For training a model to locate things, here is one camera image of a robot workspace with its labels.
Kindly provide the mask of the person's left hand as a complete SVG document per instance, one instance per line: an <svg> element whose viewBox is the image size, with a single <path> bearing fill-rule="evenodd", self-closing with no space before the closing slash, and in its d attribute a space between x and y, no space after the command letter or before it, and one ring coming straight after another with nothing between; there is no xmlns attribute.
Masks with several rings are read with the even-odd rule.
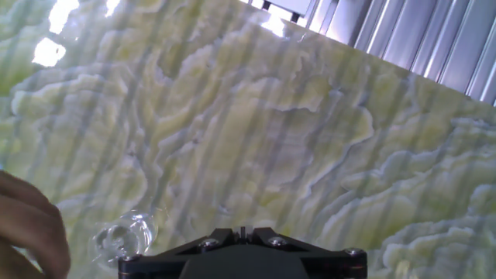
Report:
<svg viewBox="0 0 496 279"><path fill-rule="evenodd" d="M1 277L66 279L71 255L59 209L35 186L1 172Z"/></svg>

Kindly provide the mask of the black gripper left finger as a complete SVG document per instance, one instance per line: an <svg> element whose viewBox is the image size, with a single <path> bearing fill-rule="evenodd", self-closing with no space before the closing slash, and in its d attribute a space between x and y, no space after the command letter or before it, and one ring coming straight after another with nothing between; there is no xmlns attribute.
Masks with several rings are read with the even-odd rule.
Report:
<svg viewBox="0 0 496 279"><path fill-rule="evenodd" d="M215 229L210 235L185 243L155 256L121 257L118 279L151 278L158 274L180 274L185 264L195 256L237 244L241 228Z"/></svg>

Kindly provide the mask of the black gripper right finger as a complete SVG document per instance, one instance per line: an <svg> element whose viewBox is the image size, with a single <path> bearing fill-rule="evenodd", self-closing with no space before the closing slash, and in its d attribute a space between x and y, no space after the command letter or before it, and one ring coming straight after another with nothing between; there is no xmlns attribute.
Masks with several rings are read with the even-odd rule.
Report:
<svg viewBox="0 0 496 279"><path fill-rule="evenodd" d="M248 262L269 278L367 277L367 253L360 248L326 250L268 227L245 227L243 243L253 249Z"/></svg>

